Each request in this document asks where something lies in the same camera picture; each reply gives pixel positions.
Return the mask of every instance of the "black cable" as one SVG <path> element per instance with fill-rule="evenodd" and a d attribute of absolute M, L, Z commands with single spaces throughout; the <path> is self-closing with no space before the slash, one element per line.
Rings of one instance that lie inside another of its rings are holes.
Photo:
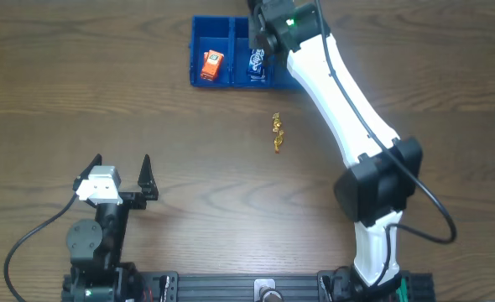
<path fill-rule="evenodd" d="M 72 198 L 70 198 L 69 203 L 66 204 L 66 206 L 59 213 L 55 214 L 52 218 L 41 223 L 40 225 L 35 227 L 35 229 L 31 230 L 29 233 L 25 234 L 22 238 L 20 238 L 20 240 L 18 240 L 14 244 L 13 248 L 11 248 L 11 250 L 7 254 L 7 257 L 5 258 L 5 263 L 3 264 L 3 277 L 5 278 L 5 283 L 7 284 L 7 287 L 9 288 L 9 290 L 11 291 L 11 294 L 13 294 L 14 298 L 16 298 L 16 300 L 18 302 L 25 302 L 25 300 L 22 298 L 22 296 L 20 294 L 18 294 L 18 292 L 14 288 L 13 284 L 11 283 L 11 279 L 9 278 L 9 263 L 11 262 L 11 258 L 13 257 L 14 252 L 16 252 L 17 248 L 19 248 L 22 245 L 22 243 L 24 243 L 26 240 L 28 240 L 36 232 L 42 230 L 44 227 L 48 226 L 50 223 L 55 221 L 57 218 L 59 218 L 63 214 L 65 214 L 65 212 L 69 210 L 70 206 L 72 206 L 72 204 L 76 200 L 76 197 L 77 197 L 77 195 L 74 194 L 72 196 Z"/>
<path fill-rule="evenodd" d="M 368 126 L 367 122 L 363 119 L 361 113 L 357 110 L 356 106 L 354 105 L 352 99 L 350 96 L 348 96 L 347 91 L 343 87 L 342 83 L 339 81 L 339 78 L 337 77 L 337 74 L 335 70 L 333 69 L 333 64 L 331 63 L 331 58 L 330 58 L 330 53 L 328 50 L 328 44 L 326 41 L 326 29 L 324 27 L 324 17 L 322 15 L 322 6 L 320 5 L 320 0 L 315 0 L 316 3 L 316 10 L 318 14 L 318 25 L 320 28 L 320 33 L 322 35 L 322 44 L 324 45 L 324 55 L 326 56 L 326 62 L 328 64 L 328 67 L 330 68 L 330 73 L 331 77 L 333 77 L 333 80 L 339 87 L 339 90 L 341 90 L 342 95 L 345 97 L 346 101 L 348 102 L 348 105 L 350 108 L 354 111 L 354 114 L 356 115 L 357 119 L 359 122 L 363 125 L 365 130 L 367 131 L 367 134 L 369 135 L 370 138 L 374 140 L 374 142 L 380 147 L 380 149 L 393 161 L 393 163 L 397 166 L 397 168 L 400 169 L 408 178 L 410 178 L 417 187 L 419 187 L 426 195 L 427 197 L 432 200 L 432 203 L 436 206 L 438 211 L 441 213 L 441 215 L 445 218 L 445 221 L 447 222 L 447 225 L 449 226 L 449 229 L 451 231 L 450 236 L 447 239 L 444 238 L 438 238 L 434 237 L 428 233 L 416 230 L 410 226 L 405 226 L 402 224 L 398 223 L 390 223 L 386 226 L 385 232 L 386 232 L 386 240 L 387 240 L 387 246 L 388 246 L 388 255 L 386 257 L 385 263 L 383 265 L 383 271 L 380 274 L 380 277 L 376 280 L 376 282 L 373 284 L 373 286 L 377 286 L 380 281 L 382 281 L 383 276 L 385 273 L 388 271 L 389 268 L 389 261 L 391 258 L 391 238 L 390 238 L 390 229 L 391 227 L 397 227 L 399 229 L 402 229 L 404 231 L 410 232 L 414 234 L 415 236 L 424 238 L 428 241 L 439 243 L 439 244 L 449 244 L 453 243 L 456 240 L 456 225 L 455 222 L 453 222 L 451 215 L 447 211 L 447 209 L 441 204 L 440 200 L 430 191 L 430 189 L 417 177 L 415 177 L 409 170 L 404 166 L 400 160 L 394 157 L 394 155 L 383 145 L 383 143 L 378 139 L 376 134 L 372 131 L 372 129 Z"/>

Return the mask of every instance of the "yellow object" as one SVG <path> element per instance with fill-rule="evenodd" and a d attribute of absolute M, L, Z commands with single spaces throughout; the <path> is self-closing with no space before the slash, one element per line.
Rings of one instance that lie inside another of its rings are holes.
<path fill-rule="evenodd" d="M 274 127 L 272 128 L 272 132 L 277 133 L 277 137 L 274 139 L 274 147 L 275 147 L 275 153 L 279 153 L 279 146 L 283 143 L 283 134 L 284 131 L 280 130 L 281 128 L 281 119 L 279 119 L 279 112 L 274 113 L 272 116 L 272 119 L 274 120 Z"/>

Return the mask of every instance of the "blue container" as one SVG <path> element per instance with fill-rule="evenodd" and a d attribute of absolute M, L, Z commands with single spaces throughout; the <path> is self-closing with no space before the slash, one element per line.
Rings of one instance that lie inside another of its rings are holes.
<path fill-rule="evenodd" d="M 203 54 L 210 49 L 225 55 L 214 81 L 200 77 Z M 190 44 L 191 85 L 209 88 L 301 88 L 282 64 L 267 66 L 266 79 L 253 81 L 247 73 L 250 57 L 247 17 L 193 17 Z"/>

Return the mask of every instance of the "gray circular joint cap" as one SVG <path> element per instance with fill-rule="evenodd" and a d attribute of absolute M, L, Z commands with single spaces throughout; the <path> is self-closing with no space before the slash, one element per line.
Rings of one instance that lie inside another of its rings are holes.
<path fill-rule="evenodd" d="M 66 234 L 66 246 L 71 255 L 93 253 L 101 242 L 102 228 L 91 219 L 78 221 Z"/>

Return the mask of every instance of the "wooden table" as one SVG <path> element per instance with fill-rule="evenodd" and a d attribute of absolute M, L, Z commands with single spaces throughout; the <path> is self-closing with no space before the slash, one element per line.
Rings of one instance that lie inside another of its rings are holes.
<path fill-rule="evenodd" d="M 425 157 L 421 178 L 454 216 L 456 244 L 399 235 L 401 268 L 432 272 L 439 300 L 495 299 L 495 0 L 324 1 L 367 99 Z M 149 154 L 160 200 L 132 212 L 123 260 L 180 273 L 314 273 L 349 264 L 353 226 L 332 193 L 344 171 L 304 92 L 190 86 L 194 14 L 243 0 L 0 0 L 0 301 L 3 260 L 70 198 L 96 153 L 136 190 Z M 274 154 L 271 117 L 286 131 Z M 60 298 L 76 204 L 15 254 L 30 301 Z M 404 222 L 440 236 L 422 195 Z"/>

